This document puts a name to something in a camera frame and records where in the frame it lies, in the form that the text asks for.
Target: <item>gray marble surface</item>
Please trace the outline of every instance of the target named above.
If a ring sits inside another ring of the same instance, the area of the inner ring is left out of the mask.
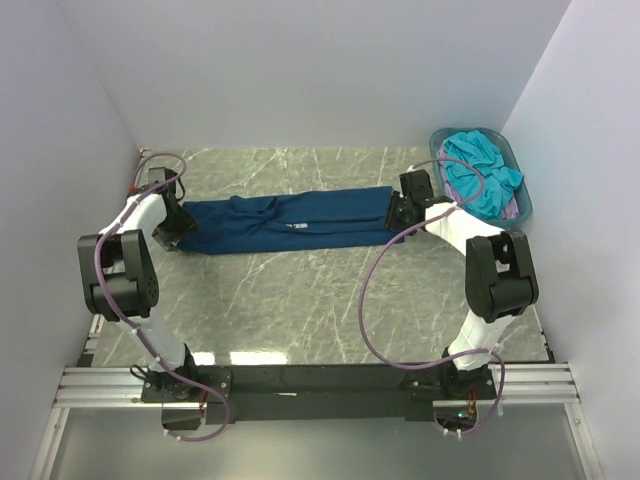
[[[429,157],[426,148],[180,150],[189,163],[188,200],[227,199],[373,185],[399,188],[398,175]],[[175,166],[172,160],[157,164]],[[255,255],[151,254],[160,308],[200,363],[341,363],[374,357],[356,318],[363,277],[382,247]],[[365,302],[374,344],[388,357],[441,356],[468,307],[464,258],[426,233],[393,247]],[[533,308],[505,332],[506,360],[547,360]],[[105,324],[94,366],[144,364],[132,340]]]

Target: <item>white backdrop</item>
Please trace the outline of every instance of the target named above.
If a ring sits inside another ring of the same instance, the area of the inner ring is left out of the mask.
[[[137,152],[55,3],[0,3],[0,477],[23,480],[91,321],[76,241],[120,210]]]
[[[58,0],[138,146],[500,129],[569,0]]]
[[[550,342],[609,480],[638,478],[640,4],[574,0],[504,129],[529,192]]]

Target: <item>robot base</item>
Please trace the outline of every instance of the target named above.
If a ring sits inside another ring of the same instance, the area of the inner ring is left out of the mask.
[[[436,400],[466,400],[474,388],[478,400],[495,399],[488,368],[475,372],[473,381],[452,385],[450,367],[408,372],[381,364],[199,366],[197,378],[229,399],[234,421],[400,417],[424,422],[434,420]],[[176,402],[146,386],[141,400]],[[224,406],[211,398],[205,402],[204,423],[222,423]],[[201,423],[198,410],[163,410],[167,429],[195,429]]]

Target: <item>plastic basket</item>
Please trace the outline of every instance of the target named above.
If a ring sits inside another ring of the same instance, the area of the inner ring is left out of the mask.
[[[507,139],[500,135],[495,130],[491,130],[489,128],[441,128],[429,139],[429,148],[431,149],[431,157],[436,158],[436,154],[440,147],[442,146],[442,142],[444,142],[451,135],[455,135],[458,132],[471,132],[473,130],[478,130],[482,134],[484,134],[496,147],[500,149],[502,153],[502,158],[504,158],[504,164],[513,168],[514,170],[520,171],[520,167],[518,166],[518,162],[516,161],[516,157],[513,154],[513,150],[511,150],[511,145],[507,142]],[[440,169],[434,167],[434,171],[436,174],[436,180],[438,185],[440,186],[440,190],[444,192],[444,179],[440,173]],[[484,220],[483,222],[487,222],[490,225],[495,225],[496,227],[503,228],[505,230],[510,230],[514,228],[518,228],[522,223],[529,218],[531,212],[533,211],[533,205],[531,204],[531,197],[529,197],[529,192],[527,191],[527,186],[522,181],[520,187],[515,191],[516,203],[518,204],[518,210],[520,211],[520,215],[513,219],[501,219],[496,218],[492,220]]]

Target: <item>blue pants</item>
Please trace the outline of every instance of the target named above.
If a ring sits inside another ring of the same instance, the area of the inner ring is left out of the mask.
[[[383,245],[394,236],[384,228],[391,191],[374,187],[185,202],[199,228],[178,248],[220,255]]]

